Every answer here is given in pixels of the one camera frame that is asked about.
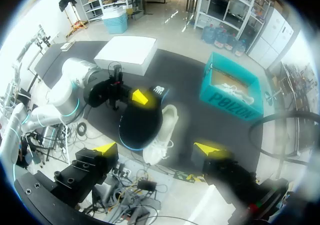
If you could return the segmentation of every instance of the tripod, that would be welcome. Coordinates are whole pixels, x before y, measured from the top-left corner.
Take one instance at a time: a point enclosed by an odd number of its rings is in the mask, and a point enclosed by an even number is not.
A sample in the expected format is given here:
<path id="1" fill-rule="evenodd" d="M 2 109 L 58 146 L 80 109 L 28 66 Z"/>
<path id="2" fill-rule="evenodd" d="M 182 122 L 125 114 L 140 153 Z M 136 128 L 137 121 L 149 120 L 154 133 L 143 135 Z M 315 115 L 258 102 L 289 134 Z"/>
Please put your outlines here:
<path id="1" fill-rule="evenodd" d="M 71 20 L 70 20 L 70 18 L 69 18 L 69 16 L 68 16 L 68 13 L 67 13 L 67 11 L 66 11 L 66 9 L 64 9 L 66 18 L 69 20 L 70 25 L 71 25 L 70 32 L 69 32 L 68 35 L 66 36 L 66 39 L 67 39 L 67 40 L 68 40 L 68 37 L 69 37 L 70 35 L 72 35 L 75 31 L 77 31 L 78 29 L 87 29 L 87 26 L 84 24 L 84 22 L 79 19 L 78 15 L 77 15 L 77 13 L 76 13 L 76 11 L 75 11 L 74 6 L 71 5 L 71 7 L 72 7 L 72 10 L 73 10 L 74 15 L 75 15 L 75 17 L 76 17 L 76 22 L 75 22 L 75 23 L 72 23 L 72 22 L 71 22 Z"/>

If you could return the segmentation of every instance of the power strip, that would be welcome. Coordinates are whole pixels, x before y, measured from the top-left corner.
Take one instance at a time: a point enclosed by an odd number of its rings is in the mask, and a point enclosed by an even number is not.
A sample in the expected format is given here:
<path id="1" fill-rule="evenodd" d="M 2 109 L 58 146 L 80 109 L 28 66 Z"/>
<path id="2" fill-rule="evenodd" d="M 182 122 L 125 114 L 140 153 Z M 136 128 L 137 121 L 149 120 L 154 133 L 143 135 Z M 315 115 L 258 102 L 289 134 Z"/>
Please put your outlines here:
<path id="1" fill-rule="evenodd" d="M 120 178 L 129 178 L 131 176 L 131 170 L 126 167 L 122 168 L 122 175 L 119 174 L 119 168 L 121 164 L 123 163 L 117 163 L 116 167 L 112 169 L 112 174 L 115 176 L 119 176 Z"/>

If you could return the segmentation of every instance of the black table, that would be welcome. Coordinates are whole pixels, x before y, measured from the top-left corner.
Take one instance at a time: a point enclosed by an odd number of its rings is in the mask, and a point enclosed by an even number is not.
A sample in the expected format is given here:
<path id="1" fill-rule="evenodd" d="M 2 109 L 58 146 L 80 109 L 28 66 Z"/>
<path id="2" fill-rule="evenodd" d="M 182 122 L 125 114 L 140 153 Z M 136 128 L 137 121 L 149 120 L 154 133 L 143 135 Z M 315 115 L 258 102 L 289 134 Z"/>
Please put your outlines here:
<path id="1" fill-rule="evenodd" d="M 35 67 L 35 71 L 45 84 L 52 88 L 60 79 L 63 63 L 71 57 L 94 63 L 94 57 L 106 44 L 106 41 L 78 41 L 68 51 L 61 52 L 62 44 L 52 45 Z M 205 64 L 191 58 L 158 49 L 144 76 L 124 73 L 123 81 L 133 88 L 148 88 L 155 83 L 170 86 L 163 101 L 163 107 L 173 104 L 178 109 L 179 120 L 172 134 L 174 147 L 168 149 L 169 158 L 160 162 L 186 173 L 193 173 L 190 161 L 194 142 L 213 141 L 226 147 L 235 154 L 235 159 L 250 172 L 255 172 L 259 152 L 248 139 L 248 130 L 252 122 L 241 120 L 214 106 L 199 100 L 199 92 Z M 97 108 L 87 106 L 88 122 L 121 144 L 119 138 L 120 117 L 126 105 L 119 103 L 119 110 L 113 111 L 102 104 Z M 262 143 L 262 127 L 256 129 L 253 139 L 259 146 Z"/>

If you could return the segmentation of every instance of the tile floor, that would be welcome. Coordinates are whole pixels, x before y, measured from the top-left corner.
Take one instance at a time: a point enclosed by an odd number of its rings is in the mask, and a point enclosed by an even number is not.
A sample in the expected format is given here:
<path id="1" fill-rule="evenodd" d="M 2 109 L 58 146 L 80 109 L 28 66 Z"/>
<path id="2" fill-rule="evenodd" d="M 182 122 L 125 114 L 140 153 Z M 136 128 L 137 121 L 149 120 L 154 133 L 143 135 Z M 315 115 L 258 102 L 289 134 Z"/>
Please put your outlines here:
<path id="1" fill-rule="evenodd" d="M 186 27 L 185 12 L 186 0 L 167 0 L 166 4 L 148 3 L 147 12 L 152 15 L 145 15 L 137 21 L 128 21 L 128 30 L 122 35 L 134 35 L 134 36 L 146 36 L 157 38 L 158 48 L 164 49 L 170 52 L 174 52 L 203 63 L 206 63 L 211 52 L 218 52 L 222 55 L 231 58 L 235 62 L 241 64 L 244 68 L 251 71 L 260 79 L 261 90 L 270 91 L 270 85 L 268 83 L 264 69 L 250 59 L 248 56 L 243 55 L 236 57 L 225 49 L 218 49 L 213 45 L 206 44 L 200 39 L 202 29 L 193 29 L 193 25 L 190 24 Z M 95 21 L 88 25 L 88 29 L 76 32 L 70 38 L 71 41 L 108 41 L 114 35 L 108 34 L 102 21 Z M 38 105 L 45 104 L 47 101 L 43 99 L 49 89 L 42 82 L 39 83 L 32 92 L 32 100 Z M 273 114 L 274 108 L 264 103 L 264 115 Z M 70 147 L 69 156 L 70 160 L 75 157 L 77 149 L 86 146 L 93 148 L 104 145 L 110 142 L 110 139 L 105 135 L 100 134 L 90 124 L 87 124 L 87 135 L 90 138 L 97 137 L 95 139 L 88 139 L 86 141 L 77 141 Z M 266 148 L 270 144 L 273 144 L 273 138 L 275 134 L 275 127 L 272 124 L 264 126 L 262 147 Z M 132 158 L 129 151 L 119 146 L 119 153 L 127 158 Z M 54 156 L 60 156 L 61 152 L 57 152 Z M 259 162 L 257 173 L 267 177 L 274 173 L 278 167 L 276 165 L 274 169 L 266 166 L 270 162 L 269 158 L 261 159 Z M 49 178 L 53 179 L 53 173 L 56 170 L 62 170 L 67 165 L 63 162 L 50 159 L 43 168 L 35 165 L 33 171 L 40 170 L 46 174 Z M 169 187 L 168 192 L 164 195 L 165 198 L 162 202 L 162 209 L 159 215 L 175 216 L 184 219 L 189 219 L 199 225 L 227 224 L 227 220 L 232 215 L 235 207 L 232 204 L 227 204 L 220 193 L 214 186 L 208 186 L 206 183 L 196 182 L 194 184 L 183 182 L 173 179 L 172 184 Z M 89 204 L 88 201 L 84 202 L 84 207 Z M 97 214 L 95 216 L 101 220 L 104 220 L 104 215 Z M 182 220 L 175 220 L 170 218 L 158 218 L 154 225 L 189 225 L 191 223 Z"/>

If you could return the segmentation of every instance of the white sneaker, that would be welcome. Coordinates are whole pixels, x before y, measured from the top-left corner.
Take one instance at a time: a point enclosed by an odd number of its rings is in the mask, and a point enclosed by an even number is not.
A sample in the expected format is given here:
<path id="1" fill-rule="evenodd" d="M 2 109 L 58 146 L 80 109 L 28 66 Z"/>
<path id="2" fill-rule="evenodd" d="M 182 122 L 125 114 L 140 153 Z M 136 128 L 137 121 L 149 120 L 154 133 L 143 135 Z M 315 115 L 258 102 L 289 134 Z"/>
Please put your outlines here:
<path id="1" fill-rule="evenodd" d="M 237 87 L 235 85 L 228 85 L 226 83 L 221 84 L 221 85 L 215 85 L 218 89 L 232 95 L 235 96 L 236 98 L 244 101 L 245 103 L 251 105 L 255 102 L 255 99 L 251 96 L 248 96 L 247 94 L 245 94 L 243 91 L 238 90 Z"/>
<path id="2" fill-rule="evenodd" d="M 162 125 L 155 139 L 143 149 L 143 160 L 146 164 L 155 165 L 162 159 L 167 159 L 167 150 L 172 148 L 172 133 L 178 121 L 177 108 L 171 104 L 162 109 Z"/>

